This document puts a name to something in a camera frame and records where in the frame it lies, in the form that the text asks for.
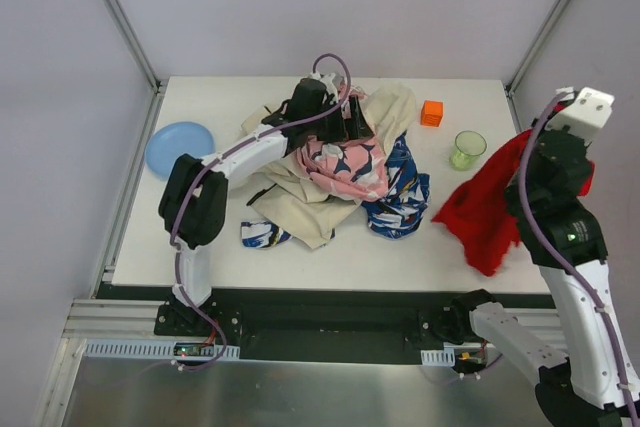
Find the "pink patterned cloth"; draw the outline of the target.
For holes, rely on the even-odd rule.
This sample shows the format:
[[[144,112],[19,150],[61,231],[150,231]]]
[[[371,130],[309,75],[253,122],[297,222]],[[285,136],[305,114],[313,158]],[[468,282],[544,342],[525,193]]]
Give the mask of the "pink patterned cloth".
[[[366,97],[359,87],[351,95],[360,102]],[[374,133],[368,139],[333,143],[309,137],[294,158],[312,182],[342,200],[375,202],[388,193],[387,156]]]

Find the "red cloth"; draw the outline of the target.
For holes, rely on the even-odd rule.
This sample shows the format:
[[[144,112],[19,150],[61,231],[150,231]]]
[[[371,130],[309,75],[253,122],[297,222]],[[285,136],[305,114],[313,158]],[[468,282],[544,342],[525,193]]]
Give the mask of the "red cloth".
[[[470,180],[456,188],[433,218],[458,238],[467,263],[485,276],[496,274],[513,245],[524,244],[534,264],[556,269],[565,263],[577,267],[594,260],[603,261],[608,255],[598,221],[580,200],[589,191],[595,169],[594,163],[587,158],[587,152],[586,158],[593,167],[593,173],[584,184],[578,200],[593,216],[593,224],[589,228],[592,240],[549,241],[539,229],[529,207],[524,208],[524,213],[538,240],[521,240],[516,218],[507,210],[505,190],[520,163],[529,161],[537,138],[525,131],[506,142]]]

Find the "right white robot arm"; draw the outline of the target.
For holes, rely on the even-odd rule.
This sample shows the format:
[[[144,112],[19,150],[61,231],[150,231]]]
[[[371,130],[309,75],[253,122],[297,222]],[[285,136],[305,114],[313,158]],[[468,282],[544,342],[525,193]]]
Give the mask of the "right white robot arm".
[[[620,334],[604,235],[578,198],[593,172],[587,149],[613,102],[588,87],[559,90],[505,189],[507,210],[552,296],[565,350],[544,343],[485,290],[455,298],[449,310],[460,339],[487,341],[528,378],[554,426],[639,423],[639,376]]]

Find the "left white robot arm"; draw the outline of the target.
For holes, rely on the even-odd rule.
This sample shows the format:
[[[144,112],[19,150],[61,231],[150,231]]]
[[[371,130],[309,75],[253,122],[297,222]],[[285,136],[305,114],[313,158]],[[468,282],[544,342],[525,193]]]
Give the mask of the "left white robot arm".
[[[312,73],[227,150],[203,158],[179,156],[158,207],[176,250],[175,298],[195,309],[211,296],[209,244],[224,226],[232,187],[310,138],[338,143],[369,135],[351,81]]]

